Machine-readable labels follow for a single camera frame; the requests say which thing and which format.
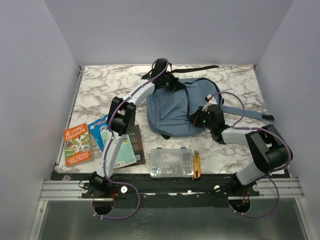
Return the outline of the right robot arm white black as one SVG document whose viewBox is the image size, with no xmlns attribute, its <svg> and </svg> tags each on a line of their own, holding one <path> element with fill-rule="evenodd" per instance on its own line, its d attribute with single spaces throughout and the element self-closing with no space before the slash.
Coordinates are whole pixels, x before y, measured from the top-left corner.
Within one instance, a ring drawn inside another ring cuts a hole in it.
<svg viewBox="0 0 320 240">
<path fill-rule="evenodd" d="M 206 110 L 200 106 L 188 117 L 195 127 L 209 130 L 212 139 L 218 144 L 247 146 L 252 161 L 230 178 L 228 190 L 241 196 L 248 185 L 268 174 L 286 168 L 293 159 L 293 153 L 274 125 L 263 127 L 235 127 L 225 123 L 223 110 L 217 104 Z"/>
</svg>

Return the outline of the blue student backpack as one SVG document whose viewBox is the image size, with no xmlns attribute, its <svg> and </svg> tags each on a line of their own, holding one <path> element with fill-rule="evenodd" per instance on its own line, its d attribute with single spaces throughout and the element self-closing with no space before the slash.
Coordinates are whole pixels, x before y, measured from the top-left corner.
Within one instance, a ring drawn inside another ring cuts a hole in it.
<svg viewBox="0 0 320 240">
<path fill-rule="evenodd" d="M 181 68 L 166 71 L 172 73 L 190 73 L 216 68 L 215 65 L 196 68 Z M 206 77 L 179 78 L 181 89 L 169 91 L 160 88 L 160 79 L 154 92 L 146 98 L 146 114 L 150 129 L 162 135 L 165 139 L 172 137 L 190 137 L 199 134 L 204 128 L 193 126 L 188 117 L 193 115 L 198 107 L 204 106 L 208 95 L 214 96 L 223 114 L 244 116 L 247 118 L 274 121 L 274 116 L 267 113 L 243 110 L 226 106 L 218 85 Z"/>
</svg>

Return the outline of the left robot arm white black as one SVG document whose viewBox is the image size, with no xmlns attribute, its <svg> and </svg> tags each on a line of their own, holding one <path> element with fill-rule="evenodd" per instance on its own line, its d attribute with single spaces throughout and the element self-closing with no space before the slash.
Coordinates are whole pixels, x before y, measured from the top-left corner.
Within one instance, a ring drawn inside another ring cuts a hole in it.
<svg viewBox="0 0 320 240">
<path fill-rule="evenodd" d="M 144 75 L 137 87 L 124 97 L 114 97 L 108 113 L 108 139 L 103 149 L 100 163 L 89 178 L 93 191 L 101 198 L 112 193 L 117 183 L 111 180 L 121 145 L 131 128 L 135 125 L 136 109 L 155 89 L 159 79 L 170 65 L 166 58 L 157 59 L 151 70 Z"/>
</svg>

